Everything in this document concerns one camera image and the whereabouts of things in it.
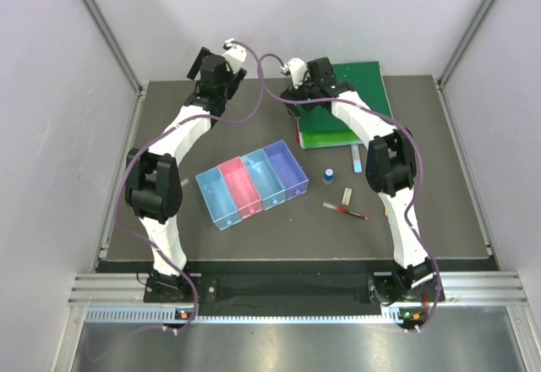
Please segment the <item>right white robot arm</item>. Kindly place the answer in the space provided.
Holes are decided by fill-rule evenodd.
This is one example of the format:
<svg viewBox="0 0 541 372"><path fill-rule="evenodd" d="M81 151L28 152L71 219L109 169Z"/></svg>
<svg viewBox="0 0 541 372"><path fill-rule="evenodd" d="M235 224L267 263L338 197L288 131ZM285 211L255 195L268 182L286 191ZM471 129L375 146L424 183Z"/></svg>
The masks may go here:
<svg viewBox="0 0 541 372"><path fill-rule="evenodd" d="M367 148L365 176L380 197L393 242L395 268L374 279L371 294L383 305L412 301L434 281L434 262L420 240L414 199L418 149L411 134L393 118L372 110L353 85L338 81L326 57L305 62L292 58L281 66L291 84L281 93L294 116L304 107L322 107L345 123Z"/></svg>

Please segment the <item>dark green binder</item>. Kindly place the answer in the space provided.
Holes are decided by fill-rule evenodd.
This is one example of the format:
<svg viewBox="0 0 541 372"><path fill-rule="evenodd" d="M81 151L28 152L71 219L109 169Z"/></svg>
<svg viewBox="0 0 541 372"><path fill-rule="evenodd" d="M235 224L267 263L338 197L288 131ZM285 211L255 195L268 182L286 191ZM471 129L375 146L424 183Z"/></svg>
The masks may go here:
<svg viewBox="0 0 541 372"><path fill-rule="evenodd" d="M337 81L346 81L352 85L361 100L373 111L392 115L379 62L335 63L333 69ZM307 111L304 106L300 106L298 110L301 112L298 126L303 133L348 131L343 121L323 107Z"/></svg>

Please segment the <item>light blue tray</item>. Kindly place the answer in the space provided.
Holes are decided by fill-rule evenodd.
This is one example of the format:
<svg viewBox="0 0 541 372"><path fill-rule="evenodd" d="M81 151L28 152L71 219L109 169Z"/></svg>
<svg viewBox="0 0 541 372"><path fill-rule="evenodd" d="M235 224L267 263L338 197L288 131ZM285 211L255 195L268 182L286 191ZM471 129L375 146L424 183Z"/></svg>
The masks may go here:
<svg viewBox="0 0 541 372"><path fill-rule="evenodd" d="M225 230L242 221L242 217L218 167L196 176L196 182L210 214L219 230Z"/></svg>
<svg viewBox="0 0 541 372"><path fill-rule="evenodd" d="M260 194L265 211L286 200L286 189L262 149L241 156L241 159Z"/></svg>

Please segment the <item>red folder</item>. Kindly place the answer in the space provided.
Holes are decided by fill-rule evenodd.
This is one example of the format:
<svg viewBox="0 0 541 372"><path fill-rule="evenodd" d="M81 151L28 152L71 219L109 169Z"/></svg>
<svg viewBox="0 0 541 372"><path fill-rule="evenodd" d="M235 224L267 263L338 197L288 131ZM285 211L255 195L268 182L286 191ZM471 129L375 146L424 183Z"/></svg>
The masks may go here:
<svg viewBox="0 0 541 372"><path fill-rule="evenodd" d="M298 144L302 146L303 136L302 136L302 132L301 132L300 127L299 127L299 121L298 120L295 120L295 134L296 134L296 140L297 140Z"/></svg>

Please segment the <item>light green folder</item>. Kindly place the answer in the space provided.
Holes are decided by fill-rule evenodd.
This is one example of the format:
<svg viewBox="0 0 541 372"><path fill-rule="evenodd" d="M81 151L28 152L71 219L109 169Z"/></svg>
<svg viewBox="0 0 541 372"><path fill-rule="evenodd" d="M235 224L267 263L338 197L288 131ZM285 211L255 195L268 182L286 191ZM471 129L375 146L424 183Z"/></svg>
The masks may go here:
<svg viewBox="0 0 541 372"><path fill-rule="evenodd" d="M298 140L300 146L305 150L362 144L360 138L350 130L333 132L299 131Z"/></svg>

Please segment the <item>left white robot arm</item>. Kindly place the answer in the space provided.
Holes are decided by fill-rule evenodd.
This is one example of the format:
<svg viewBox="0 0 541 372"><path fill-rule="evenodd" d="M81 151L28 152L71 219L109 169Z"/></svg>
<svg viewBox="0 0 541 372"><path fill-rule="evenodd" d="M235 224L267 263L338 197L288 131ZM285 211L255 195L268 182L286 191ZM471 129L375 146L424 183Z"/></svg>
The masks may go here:
<svg viewBox="0 0 541 372"><path fill-rule="evenodd" d="M222 54L200 49L188 73L195 87L181 101L178 115L155 142L127 155L124 199L143 225L153 254L146 303L180 303L194 297L192 282L183 276L188 259L178 235L183 198L178 166L224 113L246 75L246 49L232 42L224 49Z"/></svg>

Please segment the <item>purple plastic tray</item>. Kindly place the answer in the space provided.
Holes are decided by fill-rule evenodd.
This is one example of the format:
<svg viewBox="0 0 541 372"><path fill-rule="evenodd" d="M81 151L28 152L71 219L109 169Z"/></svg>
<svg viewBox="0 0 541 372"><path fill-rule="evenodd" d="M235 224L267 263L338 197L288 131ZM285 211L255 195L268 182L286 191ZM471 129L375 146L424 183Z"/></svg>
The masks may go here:
<svg viewBox="0 0 541 372"><path fill-rule="evenodd" d="M286 200L307 192L309 179L283 139L267 145L263 152L286 190Z"/></svg>

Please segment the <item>pink plastic tray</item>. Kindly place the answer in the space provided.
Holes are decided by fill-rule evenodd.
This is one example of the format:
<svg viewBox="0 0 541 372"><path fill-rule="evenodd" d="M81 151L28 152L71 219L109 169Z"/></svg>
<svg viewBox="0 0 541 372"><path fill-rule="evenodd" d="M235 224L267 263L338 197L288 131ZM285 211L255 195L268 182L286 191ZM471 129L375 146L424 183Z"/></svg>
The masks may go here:
<svg viewBox="0 0 541 372"><path fill-rule="evenodd" d="M264 209L263 200L240 156L218 166L242 219Z"/></svg>

